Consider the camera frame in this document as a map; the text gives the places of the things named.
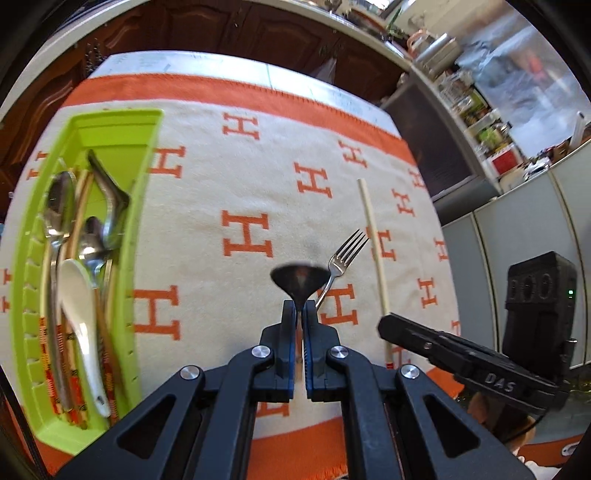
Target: metal rivet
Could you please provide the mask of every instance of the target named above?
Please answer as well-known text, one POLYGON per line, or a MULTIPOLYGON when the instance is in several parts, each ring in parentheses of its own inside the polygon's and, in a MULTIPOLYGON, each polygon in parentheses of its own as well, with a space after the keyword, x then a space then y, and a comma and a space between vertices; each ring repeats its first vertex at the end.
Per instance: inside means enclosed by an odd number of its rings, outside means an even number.
POLYGON ((271 354, 271 349, 267 345, 257 345, 251 352, 257 358, 267 358, 271 354))
POLYGON ((330 349, 330 354, 335 358, 345 358, 347 355, 349 355, 349 351, 345 346, 336 345, 330 349))
POLYGON ((400 367, 400 373, 402 373, 402 376, 406 378, 417 378, 420 372, 421 371, 414 365, 403 365, 400 367))
POLYGON ((181 369, 181 377, 185 380, 195 380, 199 376, 199 367, 187 365, 181 369))

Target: silver spoon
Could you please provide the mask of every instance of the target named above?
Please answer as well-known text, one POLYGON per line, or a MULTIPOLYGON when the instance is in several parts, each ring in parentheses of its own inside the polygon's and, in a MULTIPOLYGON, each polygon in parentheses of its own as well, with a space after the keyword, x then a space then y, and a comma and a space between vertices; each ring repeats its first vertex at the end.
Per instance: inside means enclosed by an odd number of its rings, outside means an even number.
POLYGON ((107 296, 109 294, 109 283, 111 282, 112 251, 108 250, 103 243, 101 230, 103 225, 97 217, 88 217, 84 224, 83 233, 80 236, 78 259, 82 261, 86 271, 90 275, 93 284, 96 306, 96 322, 100 336, 103 340, 107 355, 111 360, 113 380, 120 385, 125 395, 123 374, 121 365, 117 358, 111 334, 106 323, 107 296), (102 288, 99 283, 99 274, 104 265, 107 265, 103 276, 102 288))
POLYGON ((107 215, 103 226, 103 242, 108 250, 121 245, 121 234, 125 223, 125 211, 129 206, 129 195, 119 188, 106 172, 93 150, 88 151, 88 162, 100 190, 107 202, 107 215))
POLYGON ((45 236, 51 245, 51 264, 47 282, 47 337, 51 372, 53 373, 57 395, 64 410, 73 408, 70 389, 67 387, 66 375, 61 367, 57 321, 61 317, 61 307, 57 303, 57 261, 60 248, 70 236, 74 220, 74 183, 75 178, 68 171, 62 171, 53 178, 47 192, 45 219, 45 236))
POLYGON ((78 259, 82 261, 95 287, 99 286, 100 269, 107 262, 109 251, 101 237, 103 226, 97 217, 88 217, 84 224, 78 248, 78 259))

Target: wall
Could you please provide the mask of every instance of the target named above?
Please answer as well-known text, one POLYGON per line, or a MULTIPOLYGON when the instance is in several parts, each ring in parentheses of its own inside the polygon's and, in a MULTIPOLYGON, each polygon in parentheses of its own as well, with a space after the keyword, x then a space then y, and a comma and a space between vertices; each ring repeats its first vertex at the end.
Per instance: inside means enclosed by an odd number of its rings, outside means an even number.
POLYGON ((415 0, 402 5, 403 12, 395 25, 412 34, 419 28, 432 33, 456 34, 466 22, 486 17, 504 0, 415 0))

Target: cabinet door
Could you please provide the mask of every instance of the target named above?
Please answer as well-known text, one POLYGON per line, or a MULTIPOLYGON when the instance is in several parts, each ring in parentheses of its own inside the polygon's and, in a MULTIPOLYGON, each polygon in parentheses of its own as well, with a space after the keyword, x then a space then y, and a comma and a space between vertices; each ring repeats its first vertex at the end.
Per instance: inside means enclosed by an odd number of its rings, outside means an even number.
POLYGON ((342 37, 337 51, 335 86, 372 103, 394 92, 399 66, 350 37, 342 37))
POLYGON ((236 46, 238 56, 300 73, 325 61, 338 36, 331 28, 290 12, 253 5, 236 46))
POLYGON ((239 0, 160 0, 159 5, 163 48, 228 54, 249 4, 239 0))
POLYGON ((45 127, 70 92, 112 53, 142 50, 144 7, 130 10, 102 25, 64 51, 30 84, 12 105, 0 129, 0 219, 8 193, 45 127))

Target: camera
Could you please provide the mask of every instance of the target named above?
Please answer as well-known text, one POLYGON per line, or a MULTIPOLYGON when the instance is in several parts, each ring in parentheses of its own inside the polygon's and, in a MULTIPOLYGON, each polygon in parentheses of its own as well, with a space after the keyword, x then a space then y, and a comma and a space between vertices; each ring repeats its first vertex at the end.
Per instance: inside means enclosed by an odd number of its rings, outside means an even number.
POLYGON ((517 365, 558 383, 574 354, 577 271, 556 252, 512 265, 502 352, 517 365))

